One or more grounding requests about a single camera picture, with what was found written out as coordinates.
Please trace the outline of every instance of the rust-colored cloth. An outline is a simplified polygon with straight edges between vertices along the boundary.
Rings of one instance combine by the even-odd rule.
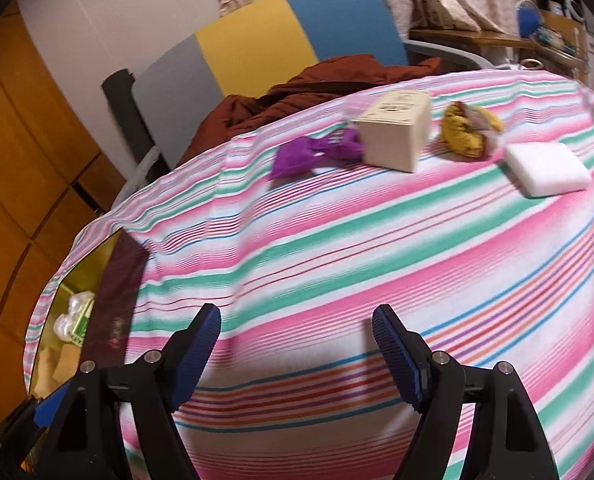
[[[208,114],[178,166],[232,137],[338,97],[439,72],[433,57],[414,66],[383,66],[370,54],[341,56],[308,67],[260,97],[229,95]]]

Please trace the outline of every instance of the chair backrest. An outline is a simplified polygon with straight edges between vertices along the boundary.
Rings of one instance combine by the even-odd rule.
[[[382,0],[259,0],[171,48],[135,81],[132,94],[174,168],[224,96],[258,97],[308,66],[351,54],[408,64]]]

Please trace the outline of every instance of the blue gripper pad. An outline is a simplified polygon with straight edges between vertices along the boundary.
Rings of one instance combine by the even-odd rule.
[[[430,387],[430,368],[390,305],[373,312],[373,337],[405,402],[422,411]]]
[[[55,418],[59,405],[63,400],[66,391],[70,386],[70,381],[62,384],[57,390],[51,393],[46,399],[42,400],[34,409],[34,423],[39,428],[49,428]]]
[[[213,304],[206,303],[186,330],[175,332],[164,346],[170,384],[167,399],[170,412],[192,396],[208,358],[221,332],[221,314]]]

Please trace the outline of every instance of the striped tablecloth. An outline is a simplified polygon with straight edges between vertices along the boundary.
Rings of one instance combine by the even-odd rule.
[[[274,186],[275,150],[323,136],[392,89],[433,94],[506,123],[504,142],[556,141],[590,189],[522,195],[499,155],[464,161],[429,142],[419,171],[355,165]],[[401,402],[370,328],[390,303],[462,364],[519,371],[562,478],[594,458],[594,94],[547,72],[424,78],[320,105],[231,140],[87,226],[44,290],[26,336],[26,382],[58,282],[119,227],[151,252],[127,361],[161,348],[205,302],[222,332],[191,402],[175,414],[205,480],[390,478],[417,416]],[[445,478],[468,444],[464,408]],[[130,412],[136,478],[145,478]]]

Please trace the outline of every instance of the white soap bar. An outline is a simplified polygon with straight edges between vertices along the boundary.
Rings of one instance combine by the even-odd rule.
[[[432,128],[428,92],[395,90],[355,120],[363,161],[372,166],[415,171]]]
[[[590,171],[560,142],[509,144],[504,160],[530,196],[551,196],[586,189]]]

